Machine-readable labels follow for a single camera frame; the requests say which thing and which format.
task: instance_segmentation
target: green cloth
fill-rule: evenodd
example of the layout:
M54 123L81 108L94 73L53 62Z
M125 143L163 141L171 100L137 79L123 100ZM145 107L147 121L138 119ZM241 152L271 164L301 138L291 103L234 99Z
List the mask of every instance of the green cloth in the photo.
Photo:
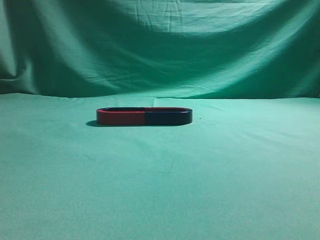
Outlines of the green cloth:
M320 94L320 0L0 0L0 93Z
M96 109L193 109L99 127ZM318 240L320 99L0 95L1 240Z

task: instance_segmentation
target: green fabric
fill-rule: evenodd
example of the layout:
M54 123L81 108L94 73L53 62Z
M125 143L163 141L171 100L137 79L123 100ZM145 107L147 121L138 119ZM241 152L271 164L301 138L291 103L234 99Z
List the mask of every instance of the green fabric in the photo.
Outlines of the green fabric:
M320 0L0 0L0 93L320 93Z
M117 106L189 107L194 122L92 122ZM318 98L15 93L0 112L1 240L320 239Z

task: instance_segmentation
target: red and black magnet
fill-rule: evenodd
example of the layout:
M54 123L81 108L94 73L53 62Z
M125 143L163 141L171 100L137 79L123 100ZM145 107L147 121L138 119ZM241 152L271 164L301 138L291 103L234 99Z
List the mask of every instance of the red and black magnet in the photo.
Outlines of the red and black magnet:
M192 109L184 107L107 107L96 111L102 125L185 125L192 123Z

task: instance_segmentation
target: green table surface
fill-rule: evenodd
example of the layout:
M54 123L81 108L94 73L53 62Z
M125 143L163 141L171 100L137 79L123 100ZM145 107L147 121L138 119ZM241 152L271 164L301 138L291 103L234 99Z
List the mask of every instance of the green table surface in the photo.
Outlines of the green table surface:
M103 107L193 109L98 126ZM320 99L0 95L1 240L318 240Z

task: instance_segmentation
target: green curtain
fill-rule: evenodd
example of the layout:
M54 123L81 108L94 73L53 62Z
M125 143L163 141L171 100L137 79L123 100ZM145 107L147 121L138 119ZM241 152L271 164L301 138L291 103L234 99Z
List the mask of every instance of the green curtain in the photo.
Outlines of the green curtain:
M0 93L320 94L320 0L0 0Z

